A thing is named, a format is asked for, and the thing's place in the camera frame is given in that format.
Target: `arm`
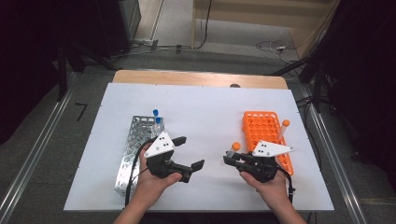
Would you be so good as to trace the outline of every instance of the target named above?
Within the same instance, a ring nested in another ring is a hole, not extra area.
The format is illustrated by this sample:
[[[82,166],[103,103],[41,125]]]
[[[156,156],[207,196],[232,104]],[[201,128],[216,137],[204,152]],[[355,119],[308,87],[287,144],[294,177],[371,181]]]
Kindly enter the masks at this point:
[[[275,178],[267,183],[257,181],[252,175],[246,172],[241,172],[240,175],[251,187],[260,193],[260,196],[262,196],[262,199],[277,216],[280,223],[305,223],[289,201],[284,174],[276,172]]]
[[[139,155],[140,171],[147,169],[144,153],[149,148],[145,146]],[[131,201],[117,217],[114,224],[139,223],[146,211],[154,205],[169,186],[181,179],[181,174],[174,173],[164,179],[152,175],[149,170],[139,175],[137,186]]]

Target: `orange cap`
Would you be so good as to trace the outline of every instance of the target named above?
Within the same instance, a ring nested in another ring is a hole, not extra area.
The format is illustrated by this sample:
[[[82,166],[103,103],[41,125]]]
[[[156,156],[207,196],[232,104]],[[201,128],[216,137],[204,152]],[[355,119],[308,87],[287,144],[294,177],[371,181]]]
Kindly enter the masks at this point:
[[[234,151],[237,151],[237,150],[239,150],[241,148],[241,144],[239,144],[238,142],[234,142],[233,145],[231,146],[231,148]]]
[[[282,121],[282,125],[288,127],[290,125],[290,121],[288,119],[284,119]]]

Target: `orange test tube rack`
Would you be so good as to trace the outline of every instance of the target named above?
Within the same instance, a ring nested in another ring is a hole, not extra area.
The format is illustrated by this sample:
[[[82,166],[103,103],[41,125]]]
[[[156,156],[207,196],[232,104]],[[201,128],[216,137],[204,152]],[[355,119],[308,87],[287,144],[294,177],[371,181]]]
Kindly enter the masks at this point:
[[[278,138],[280,127],[275,112],[246,111],[243,117],[243,128],[247,142],[247,150],[252,152],[260,140],[285,146],[285,138]],[[293,175],[293,167],[289,154],[277,156],[278,162],[290,175]]]

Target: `white board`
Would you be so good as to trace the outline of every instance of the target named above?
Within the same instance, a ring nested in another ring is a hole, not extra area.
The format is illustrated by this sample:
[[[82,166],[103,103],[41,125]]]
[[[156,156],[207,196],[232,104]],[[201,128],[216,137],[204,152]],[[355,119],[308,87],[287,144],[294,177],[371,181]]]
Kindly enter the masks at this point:
[[[246,150],[242,132],[245,111],[274,111],[288,119],[284,133],[294,147],[290,159],[296,192],[293,205],[299,211],[333,210],[329,192],[318,168],[291,91],[117,84],[107,86],[92,133],[82,155],[64,210],[121,210],[124,198],[114,185],[133,116],[151,116],[158,109],[172,138],[186,136],[173,161],[190,166],[205,160],[190,183],[168,188],[152,211],[263,211],[269,210],[260,195],[237,170],[221,166],[225,151],[234,141]]]

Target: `table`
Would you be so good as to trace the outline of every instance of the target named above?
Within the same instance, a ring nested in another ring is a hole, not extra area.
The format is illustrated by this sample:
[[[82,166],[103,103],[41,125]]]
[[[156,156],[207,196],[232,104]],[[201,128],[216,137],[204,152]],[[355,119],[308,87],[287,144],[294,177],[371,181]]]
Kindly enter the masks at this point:
[[[227,88],[230,84],[242,88]],[[145,113],[149,116],[153,108],[160,110],[171,137],[187,137],[172,159],[186,165],[205,159],[205,165],[192,175],[190,183],[176,183],[167,189],[150,211],[268,211],[234,167],[220,166],[233,141],[244,145],[241,119],[244,111],[252,109],[275,111],[279,119],[291,122],[284,136],[297,148],[290,154],[296,209],[333,210],[297,106],[282,77],[172,71],[116,73],[107,86],[64,210],[122,209],[123,198],[114,185],[131,119]]]
[[[206,19],[210,0],[193,0],[191,46],[195,20]],[[306,56],[332,20],[339,0],[215,0],[210,20],[288,27],[299,56]]]

